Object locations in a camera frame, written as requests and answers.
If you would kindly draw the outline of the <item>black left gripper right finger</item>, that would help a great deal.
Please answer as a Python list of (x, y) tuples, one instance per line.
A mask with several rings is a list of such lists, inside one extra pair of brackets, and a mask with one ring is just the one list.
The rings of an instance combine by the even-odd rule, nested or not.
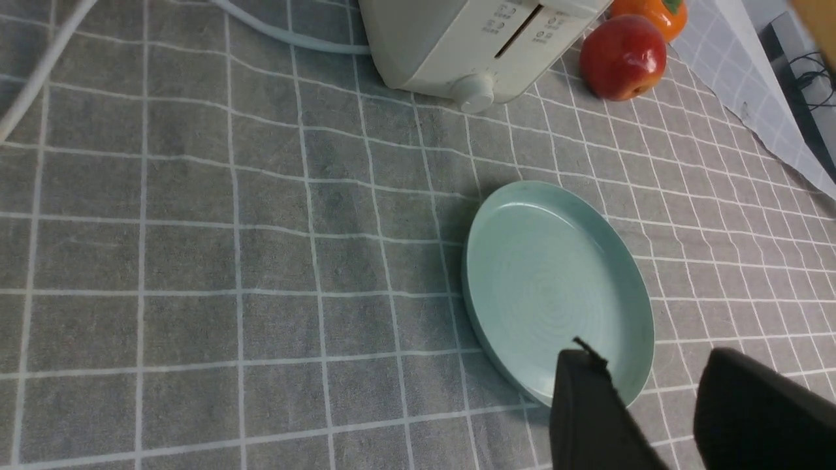
[(835, 407), (739, 351), (715, 348), (699, 380), (694, 440), (707, 469), (833, 469)]

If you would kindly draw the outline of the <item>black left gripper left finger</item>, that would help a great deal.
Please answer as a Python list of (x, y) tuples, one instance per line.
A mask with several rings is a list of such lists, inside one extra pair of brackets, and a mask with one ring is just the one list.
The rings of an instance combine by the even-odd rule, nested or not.
[(666, 469), (614, 387), (608, 361), (575, 337), (558, 355), (549, 423), (554, 469)]

